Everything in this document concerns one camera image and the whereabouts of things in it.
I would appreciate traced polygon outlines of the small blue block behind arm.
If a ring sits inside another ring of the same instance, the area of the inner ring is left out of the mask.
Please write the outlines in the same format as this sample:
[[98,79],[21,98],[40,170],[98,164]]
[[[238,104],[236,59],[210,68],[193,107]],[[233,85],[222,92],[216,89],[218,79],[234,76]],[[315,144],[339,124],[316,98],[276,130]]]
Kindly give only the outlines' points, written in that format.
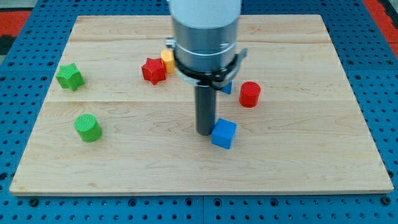
[[231,94],[233,88],[233,82],[230,81],[226,86],[224,86],[220,91],[228,95]]

